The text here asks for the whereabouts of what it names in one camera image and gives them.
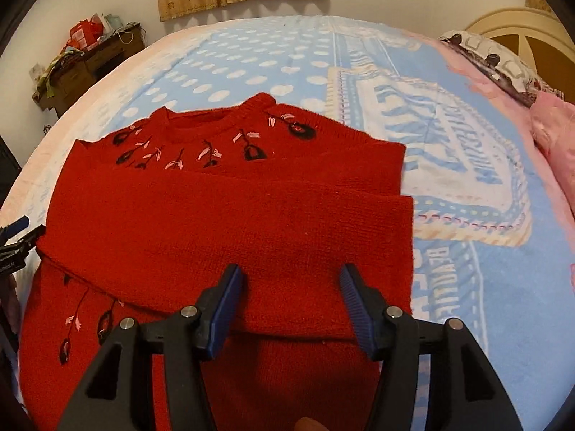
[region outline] sweater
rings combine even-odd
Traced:
[[[404,151],[267,94],[233,108],[161,108],[77,141],[38,241],[22,328],[21,387],[39,429],[55,428],[106,322],[165,318],[228,263],[247,282],[222,353],[202,364],[218,429],[288,430],[302,416],[362,429],[378,367],[355,343],[337,276],[355,263],[409,312]],[[155,381],[161,431],[162,387]]]

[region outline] blue rubber tip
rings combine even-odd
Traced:
[[[362,281],[357,279],[358,276],[354,277],[345,265],[339,274],[339,285],[359,347],[367,353],[367,356],[373,358],[377,350],[375,321],[368,313],[359,293],[357,284],[362,283]]]
[[[215,358],[224,346],[230,324],[240,301],[243,279],[244,275],[240,267],[236,265],[231,276],[229,276],[220,304],[212,316],[210,338],[206,347],[206,354],[211,359]]]
[[[30,225],[30,220],[28,220],[28,217],[26,216],[20,217],[18,220],[11,223],[5,228],[4,232],[6,238],[8,240],[14,238],[18,233],[20,233],[23,230],[26,230],[26,228],[28,228],[28,225]]]

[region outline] pillow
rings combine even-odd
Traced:
[[[563,92],[551,88],[515,53],[494,40],[466,31],[446,32],[440,39],[527,107],[533,105],[540,91],[565,98]]]
[[[533,137],[575,214],[575,106],[540,92],[531,106]]]

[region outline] blue gripper pad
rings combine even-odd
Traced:
[[[381,293],[367,287],[354,264],[345,264],[339,273],[339,285],[359,347],[372,361],[377,360],[378,334],[387,305]]]
[[[30,220],[28,220],[28,217],[20,217],[18,220],[4,228],[6,239],[9,240],[15,237],[22,230],[28,228],[28,225],[30,225]]]
[[[196,306],[201,310],[196,346],[204,360],[212,360],[224,346],[242,293],[244,275],[237,264],[229,264],[217,286],[199,296]]]

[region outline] cream headboard frame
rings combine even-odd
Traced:
[[[525,37],[551,45],[575,64],[575,44],[563,24],[555,16],[540,9],[498,9],[477,19],[466,30],[488,38],[519,36],[519,57],[536,72],[537,64]]]

